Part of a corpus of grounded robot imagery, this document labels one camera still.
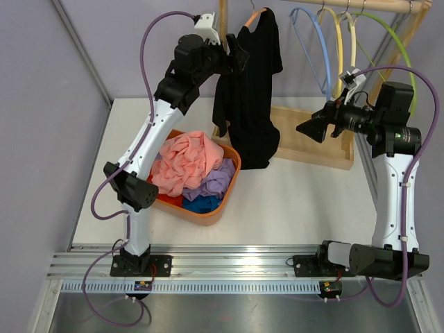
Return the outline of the orange t shirt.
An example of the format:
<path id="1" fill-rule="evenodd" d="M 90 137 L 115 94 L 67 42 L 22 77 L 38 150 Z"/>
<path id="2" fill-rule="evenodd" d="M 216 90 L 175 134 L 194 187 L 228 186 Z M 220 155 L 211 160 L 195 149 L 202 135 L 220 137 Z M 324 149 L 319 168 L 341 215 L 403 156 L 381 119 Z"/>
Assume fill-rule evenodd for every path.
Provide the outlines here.
<path id="1" fill-rule="evenodd" d="M 183 208 L 184 196 L 182 194 L 179 196 L 176 196 L 176 197 L 171 197 L 171 196 L 168 196 L 167 194 L 159 193 L 157 195 L 157 199 L 164 202 L 164 203 L 168 203 L 170 205 Z"/>

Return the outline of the light blue clothes hanger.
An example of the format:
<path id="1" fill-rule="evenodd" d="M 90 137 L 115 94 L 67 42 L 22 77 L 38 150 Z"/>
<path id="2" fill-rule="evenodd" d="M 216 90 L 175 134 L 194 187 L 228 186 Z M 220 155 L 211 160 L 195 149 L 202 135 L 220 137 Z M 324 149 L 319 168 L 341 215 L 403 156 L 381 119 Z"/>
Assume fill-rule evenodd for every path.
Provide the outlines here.
<path id="1" fill-rule="evenodd" d="M 314 37 L 313 42 L 309 42 L 308 39 L 303 35 L 302 26 L 300 25 L 299 21 L 301 15 L 306 15 L 309 23 L 311 24 L 311 37 Z M 328 101 L 332 98 L 330 57 L 323 32 L 317 21 L 317 17 L 311 10 L 302 6 L 297 6 L 292 9 L 289 16 L 320 93 Z"/>

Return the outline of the orange clothes hanger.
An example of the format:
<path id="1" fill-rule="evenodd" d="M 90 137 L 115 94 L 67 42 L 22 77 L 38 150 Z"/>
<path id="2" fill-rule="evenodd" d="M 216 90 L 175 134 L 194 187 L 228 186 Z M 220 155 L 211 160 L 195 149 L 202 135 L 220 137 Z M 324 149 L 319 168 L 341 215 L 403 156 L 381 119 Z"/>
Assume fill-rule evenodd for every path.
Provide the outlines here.
<path id="1" fill-rule="evenodd" d="M 255 9 L 255 4 L 253 1 L 251 1 L 252 7 L 253 7 L 253 13 L 250 16 L 250 18 L 246 21 L 246 23 L 244 24 L 244 26 L 246 28 L 249 28 L 251 26 L 251 24 L 263 13 L 267 11 L 267 8 L 260 8 L 260 9 Z"/>

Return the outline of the purple t shirt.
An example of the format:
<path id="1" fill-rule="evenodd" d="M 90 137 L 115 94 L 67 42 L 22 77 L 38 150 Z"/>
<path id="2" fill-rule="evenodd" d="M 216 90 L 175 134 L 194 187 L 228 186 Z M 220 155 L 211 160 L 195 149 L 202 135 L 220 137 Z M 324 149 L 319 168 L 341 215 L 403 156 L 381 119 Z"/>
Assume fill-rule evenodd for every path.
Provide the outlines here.
<path id="1" fill-rule="evenodd" d="M 206 178 L 202 180 L 200 186 L 196 189 L 183 189 L 182 195 L 193 201 L 197 196 L 216 196 L 222 199 L 225 196 L 232 177 L 236 171 L 231 159 L 223 157 L 219 168 L 211 171 Z"/>

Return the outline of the pink t shirt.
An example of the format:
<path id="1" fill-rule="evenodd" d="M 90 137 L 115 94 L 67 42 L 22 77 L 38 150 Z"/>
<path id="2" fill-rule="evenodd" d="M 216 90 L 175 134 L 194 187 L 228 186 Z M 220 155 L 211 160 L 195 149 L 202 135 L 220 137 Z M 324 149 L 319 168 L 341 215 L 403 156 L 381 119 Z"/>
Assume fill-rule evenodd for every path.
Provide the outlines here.
<path id="1" fill-rule="evenodd" d="M 160 194 L 177 197 L 185 188 L 198 188 L 219 168 L 224 150 L 204 132 L 192 131 L 166 140 L 159 155 L 151 167 L 152 183 Z"/>

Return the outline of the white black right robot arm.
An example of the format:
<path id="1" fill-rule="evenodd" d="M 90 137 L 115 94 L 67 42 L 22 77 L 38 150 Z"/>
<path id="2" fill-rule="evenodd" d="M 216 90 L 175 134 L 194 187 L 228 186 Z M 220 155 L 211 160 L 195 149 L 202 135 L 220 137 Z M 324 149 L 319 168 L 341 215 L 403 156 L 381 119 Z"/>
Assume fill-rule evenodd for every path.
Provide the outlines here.
<path id="1" fill-rule="evenodd" d="M 347 93 L 328 101 L 296 130 L 318 143 L 324 141 L 329 125 L 334 127 L 332 137 L 344 130 L 366 136 L 377 174 L 375 231 L 370 245 L 324 241 L 316 253 L 316 270 L 330 275 L 341 267 L 353 275 L 387 280 L 420 275 L 429 268 L 429 255 L 420 253 L 414 225 L 416 158 L 422 137 L 419 129 L 407 126 L 413 87 L 383 83 L 373 108 L 355 106 Z"/>

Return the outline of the blue t shirt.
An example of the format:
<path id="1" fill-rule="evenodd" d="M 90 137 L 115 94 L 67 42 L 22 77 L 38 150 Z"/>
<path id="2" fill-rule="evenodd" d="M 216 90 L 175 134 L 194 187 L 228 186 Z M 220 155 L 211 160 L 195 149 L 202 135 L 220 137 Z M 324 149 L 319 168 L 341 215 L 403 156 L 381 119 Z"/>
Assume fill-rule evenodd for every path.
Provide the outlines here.
<path id="1" fill-rule="evenodd" d="M 222 200 L 216 196 L 197 196 L 193 201 L 186 198 L 182 200 L 182 207 L 197 214 L 207 214 L 216 210 Z"/>

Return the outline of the cream clothes hanger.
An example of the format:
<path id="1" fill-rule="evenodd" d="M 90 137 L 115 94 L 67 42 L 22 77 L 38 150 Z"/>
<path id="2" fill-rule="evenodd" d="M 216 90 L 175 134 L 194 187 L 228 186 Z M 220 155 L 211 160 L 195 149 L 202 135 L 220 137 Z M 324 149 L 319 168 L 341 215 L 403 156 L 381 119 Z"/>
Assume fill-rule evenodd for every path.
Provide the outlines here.
<path id="1" fill-rule="evenodd" d="M 348 12 L 350 1 L 348 1 L 346 9 L 339 13 L 340 20 L 346 20 L 348 23 L 348 30 L 350 32 L 350 66 L 356 67 L 357 59 L 357 34 L 356 34 L 356 20 Z"/>

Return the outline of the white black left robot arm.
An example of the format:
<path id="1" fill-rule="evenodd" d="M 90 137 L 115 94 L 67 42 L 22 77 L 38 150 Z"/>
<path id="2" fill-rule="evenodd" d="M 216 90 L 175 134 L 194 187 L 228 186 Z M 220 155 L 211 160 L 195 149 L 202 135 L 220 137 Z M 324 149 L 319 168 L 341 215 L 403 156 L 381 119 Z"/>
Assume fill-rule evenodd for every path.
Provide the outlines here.
<path id="1" fill-rule="evenodd" d="M 198 98 L 200 86 L 214 74 L 243 71 L 248 53 L 239 46 L 235 35 L 228 34 L 226 40 L 228 50 L 199 35 L 184 35 L 178 40 L 174 59 L 157 86 L 153 109 L 139 134 L 118 162 L 107 162 L 103 167 L 126 214 L 126 239 L 112 259 L 112 277 L 171 274 L 172 258 L 151 254 L 148 209 L 159 189 L 147 179 L 161 146 Z"/>

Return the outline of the yellow clothes hanger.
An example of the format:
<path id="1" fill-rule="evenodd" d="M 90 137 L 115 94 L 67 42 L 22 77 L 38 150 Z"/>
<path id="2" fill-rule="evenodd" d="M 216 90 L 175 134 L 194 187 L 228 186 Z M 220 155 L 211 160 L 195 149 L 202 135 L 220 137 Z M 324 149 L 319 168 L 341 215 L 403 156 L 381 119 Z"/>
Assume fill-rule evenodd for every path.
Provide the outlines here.
<path id="1" fill-rule="evenodd" d="M 332 98 L 336 99 L 341 95 L 343 89 L 343 83 L 339 78 L 339 75 L 343 72 L 343 36 L 339 23 L 339 16 L 329 7 L 323 5 L 323 7 L 316 14 L 318 17 L 318 23 L 320 24 L 323 20 L 323 15 L 325 13 L 329 13 L 334 22 L 334 29 L 336 33 L 336 61 L 337 61 L 337 69 L 338 74 L 336 77 L 336 84 L 332 88 Z"/>

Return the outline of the black t shirt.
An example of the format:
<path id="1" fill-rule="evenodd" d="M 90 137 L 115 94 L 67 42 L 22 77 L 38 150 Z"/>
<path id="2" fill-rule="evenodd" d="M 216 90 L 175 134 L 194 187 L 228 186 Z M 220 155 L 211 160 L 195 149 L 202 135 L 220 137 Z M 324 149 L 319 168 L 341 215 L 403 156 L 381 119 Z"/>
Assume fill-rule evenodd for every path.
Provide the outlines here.
<path id="1" fill-rule="evenodd" d="M 266 8 L 255 30 L 242 27 L 237 41 L 249 59 L 241 73 L 219 77 L 212 121 L 221 137 L 229 136 L 243 170 L 265 169 L 280 143 L 271 121 L 273 75 L 283 71 L 274 12 Z"/>

